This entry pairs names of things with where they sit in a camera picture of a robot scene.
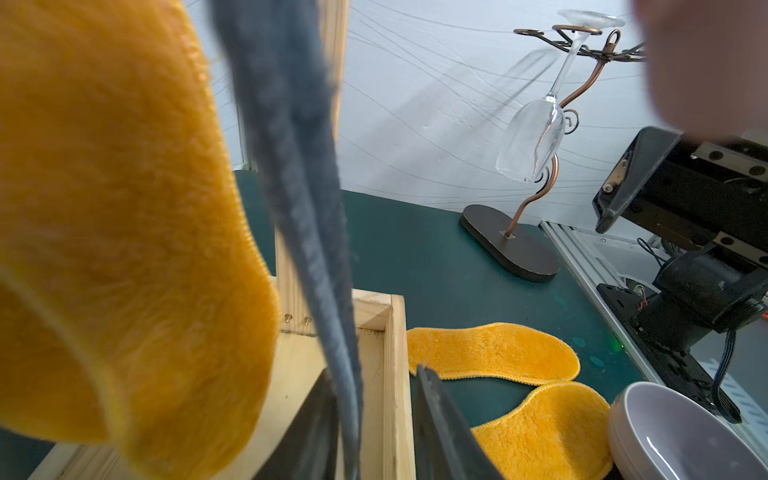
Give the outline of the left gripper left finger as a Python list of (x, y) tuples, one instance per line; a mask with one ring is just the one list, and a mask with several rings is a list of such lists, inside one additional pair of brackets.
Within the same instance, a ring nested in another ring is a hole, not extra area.
[(324, 369), (283, 438), (253, 479), (334, 479), (338, 430), (337, 398), (330, 374)]

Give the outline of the yellow insole back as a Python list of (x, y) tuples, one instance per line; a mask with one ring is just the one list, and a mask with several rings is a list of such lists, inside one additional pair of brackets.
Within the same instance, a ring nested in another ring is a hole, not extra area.
[(258, 422), (278, 299), (180, 1), (1, 5), (1, 424), (208, 479)]

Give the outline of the yellow insole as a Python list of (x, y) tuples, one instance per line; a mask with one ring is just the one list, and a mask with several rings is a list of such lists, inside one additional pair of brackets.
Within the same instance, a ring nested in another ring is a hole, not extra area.
[(180, 1), (1, 5), (1, 424), (208, 479), (258, 422), (278, 299)]
[(506, 479), (603, 479), (614, 466), (609, 413), (592, 388), (556, 382), (472, 433)]
[(581, 364), (559, 338), (533, 328), (491, 323), (462, 328), (407, 331), (411, 374), (420, 366), (442, 380), (494, 378), (530, 386), (571, 381)]

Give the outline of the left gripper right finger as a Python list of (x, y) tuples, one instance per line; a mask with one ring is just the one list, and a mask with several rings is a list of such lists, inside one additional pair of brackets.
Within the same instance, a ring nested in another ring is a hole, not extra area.
[(414, 402), (419, 479), (501, 479), (437, 373), (417, 367)]

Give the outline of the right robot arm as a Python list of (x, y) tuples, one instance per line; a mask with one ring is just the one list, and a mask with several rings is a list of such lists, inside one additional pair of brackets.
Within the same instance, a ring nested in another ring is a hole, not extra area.
[(674, 247), (650, 286), (600, 297), (661, 381), (738, 424), (723, 390), (739, 329), (767, 310), (767, 142), (641, 129), (593, 199), (596, 229), (626, 219)]

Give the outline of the wooden clothes rack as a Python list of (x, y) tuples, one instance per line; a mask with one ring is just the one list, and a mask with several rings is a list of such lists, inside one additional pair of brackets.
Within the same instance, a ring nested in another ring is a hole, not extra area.
[[(313, 1), (216, 1), (245, 142), (360, 475), (363, 380)], [(180, 1), (1, 5), (1, 425), (207, 479), (262, 413), (280, 316)]]

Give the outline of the yellow insole front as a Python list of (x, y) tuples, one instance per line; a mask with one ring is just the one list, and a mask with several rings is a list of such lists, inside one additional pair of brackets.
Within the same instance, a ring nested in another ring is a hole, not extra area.
[(411, 374), (420, 366), (442, 380), (494, 378), (530, 386), (571, 381), (581, 364), (559, 338), (533, 328), (491, 323), (462, 328), (407, 331)]

